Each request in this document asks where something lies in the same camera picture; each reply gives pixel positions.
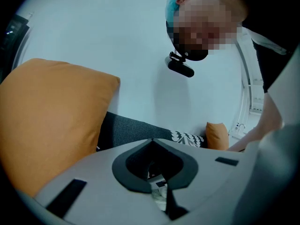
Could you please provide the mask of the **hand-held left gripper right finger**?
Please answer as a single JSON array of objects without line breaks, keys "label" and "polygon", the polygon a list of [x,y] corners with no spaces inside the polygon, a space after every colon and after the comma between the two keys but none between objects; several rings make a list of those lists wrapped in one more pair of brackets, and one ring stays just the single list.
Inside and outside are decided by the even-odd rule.
[{"label": "hand-held left gripper right finger", "polygon": [[187,188],[198,173],[197,161],[187,153],[182,152],[159,139],[154,138],[153,142],[166,149],[180,160],[180,169],[169,179],[165,179],[170,190]]}]

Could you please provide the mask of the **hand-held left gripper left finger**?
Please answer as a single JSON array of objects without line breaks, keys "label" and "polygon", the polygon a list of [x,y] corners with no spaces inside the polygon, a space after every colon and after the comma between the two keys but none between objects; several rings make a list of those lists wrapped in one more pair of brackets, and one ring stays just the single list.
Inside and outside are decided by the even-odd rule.
[{"label": "hand-held left gripper left finger", "polygon": [[112,163],[112,173],[127,190],[150,194],[148,171],[152,158],[153,140],[148,139],[118,155]]}]

